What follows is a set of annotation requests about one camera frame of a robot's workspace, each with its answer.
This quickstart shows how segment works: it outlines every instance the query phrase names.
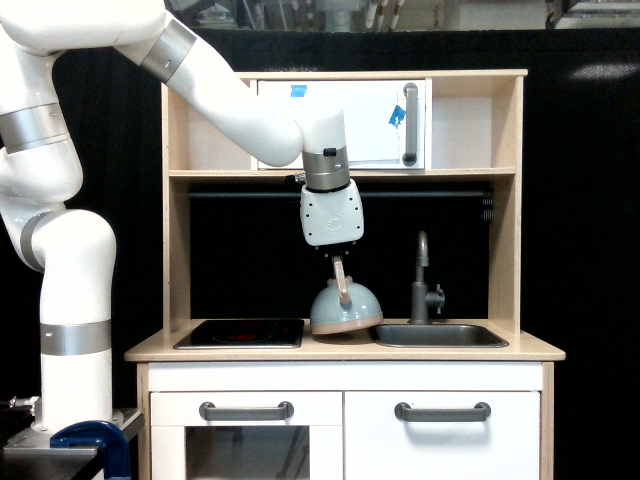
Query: oven window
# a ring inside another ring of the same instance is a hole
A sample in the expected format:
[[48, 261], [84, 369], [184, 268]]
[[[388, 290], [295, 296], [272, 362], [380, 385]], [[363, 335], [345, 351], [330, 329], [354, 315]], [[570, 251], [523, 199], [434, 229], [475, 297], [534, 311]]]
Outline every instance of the oven window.
[[309, 427], [187, 427], [187, 480], [309, 479]]

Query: microwave handle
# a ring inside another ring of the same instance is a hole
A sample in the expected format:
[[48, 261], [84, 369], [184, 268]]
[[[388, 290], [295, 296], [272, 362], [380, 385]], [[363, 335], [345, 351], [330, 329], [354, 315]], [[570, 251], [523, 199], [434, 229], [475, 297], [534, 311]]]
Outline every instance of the microwave handle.
[[407, 97], [407, 133], [402, 163], [409, 167], [418, 160], [418, 86], [415, 83], [407, 83], [403, 91]]
[[293, 405], [282, 402], [277, 407], [264, 408], [218, 408], [211, 402], [200, 405], [200, 416], [203, 420], [264, 422], [270, 420], [286, 420], [293, 415]]

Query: stainless steel sink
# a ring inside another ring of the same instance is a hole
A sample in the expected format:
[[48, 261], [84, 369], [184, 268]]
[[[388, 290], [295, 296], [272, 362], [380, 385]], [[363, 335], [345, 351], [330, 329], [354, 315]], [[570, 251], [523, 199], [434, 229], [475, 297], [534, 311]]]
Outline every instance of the stainless steel sink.
[[509, 342], [478, 325], [377, 325], [369, 329], [387, 347], [506, 347]]

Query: blue sticker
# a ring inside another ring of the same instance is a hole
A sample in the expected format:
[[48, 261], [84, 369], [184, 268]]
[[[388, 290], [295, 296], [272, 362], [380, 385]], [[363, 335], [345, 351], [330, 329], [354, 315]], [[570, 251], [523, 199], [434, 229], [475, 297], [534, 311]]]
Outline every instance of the blue sticker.
[[402, 120], [404, 120], [406, 114], [407, 112], [400, 105], [396, 105], [396, 108], [393, 109], [393, 113], [389, 119], [389, 123], [398, 128], [398, 125], [400, 125]]
[[305, 93], [307, 93], [306, 85], [291, 85], [292, 97], [304, 97]]

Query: silver joint ring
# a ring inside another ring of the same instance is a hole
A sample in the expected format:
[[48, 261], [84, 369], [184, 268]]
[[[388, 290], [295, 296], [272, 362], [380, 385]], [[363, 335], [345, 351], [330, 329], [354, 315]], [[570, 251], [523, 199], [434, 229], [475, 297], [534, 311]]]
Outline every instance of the silver joint ring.
[[351, 178], [347, 147], [325, 148], [322, 153], [303, 151], [302, 164], [307, 187], [312, 190], [335, 190], [347, 185]]
[[38, 225], [40, 220], [42, 220], [49, 213], [51, 212], [44, 212], [33, 217], [26, 223], [26, 225], [22, 229], [22, 233], [20, 234], [20, 250], [22, 251], [24, 261], [29, 267], [40, 273], [44, 272], [44, 265], [40, 264], [40, 262], [36, 258], [35, 253], [33, 253], [33, 232], [35, 231], [36, 226]]
[[82, 325], [40, 324], [40, 351], [44, 355], [87, 355], [110, 348], [111, 320]]
[[0, 136], [8, 154], [70, 138], [59, 103], [0, 115]]
[[187, 28], [171, 20], [140, 66], [167, 83], [191, 51], [196, 38]]

